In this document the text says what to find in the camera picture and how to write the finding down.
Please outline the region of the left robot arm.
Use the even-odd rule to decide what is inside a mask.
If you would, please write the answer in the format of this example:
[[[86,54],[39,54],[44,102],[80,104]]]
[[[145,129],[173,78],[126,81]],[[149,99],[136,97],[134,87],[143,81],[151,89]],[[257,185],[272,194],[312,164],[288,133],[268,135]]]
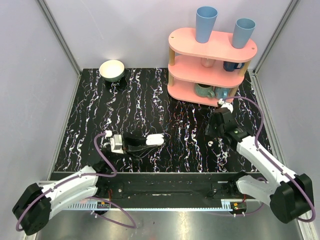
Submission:
[[[25,189],[12,209],[17,219],[16,231],[31,236],[72,204],[83,199],[97,199],[103,202],[105,197],[111,197],[112,190],[106,180],[114,178],[118,172],[99,148],[99,137],[109,138],[109,151],[120,155],[153,150],[165,142],[161,133],[138,137],[132,134],[114,134],[107,130],[96,135],[93,142],[102,158],[99,162],[89,163],[78,172],[54,183],[44,186],[33,183]]]

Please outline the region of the white earbud charging case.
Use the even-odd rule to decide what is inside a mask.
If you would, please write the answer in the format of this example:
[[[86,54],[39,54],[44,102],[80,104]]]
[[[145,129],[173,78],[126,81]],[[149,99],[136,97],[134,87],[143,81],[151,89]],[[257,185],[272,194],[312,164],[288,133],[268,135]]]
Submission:
[[[164,142],[164,135],[161,133],[149,134],[145,141],[147,146],[161,146]]]

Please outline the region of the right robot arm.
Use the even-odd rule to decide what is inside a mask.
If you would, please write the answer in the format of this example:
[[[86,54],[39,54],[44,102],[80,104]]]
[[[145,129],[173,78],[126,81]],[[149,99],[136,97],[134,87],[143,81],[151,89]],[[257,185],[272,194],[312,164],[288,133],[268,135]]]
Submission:
[[[229,180],[228,195],[239,198],[248,195],[270,207],[274,216],[282,223],[299,219],[311,211],[315,218],[313,183],[305,173],[298,175],[279,162],[259,143],[245,127],[239,126],[227,107],[213,111],[205,134],[221,138],[238,154],[249,160],[266,181],[254,179],[239,172]]]

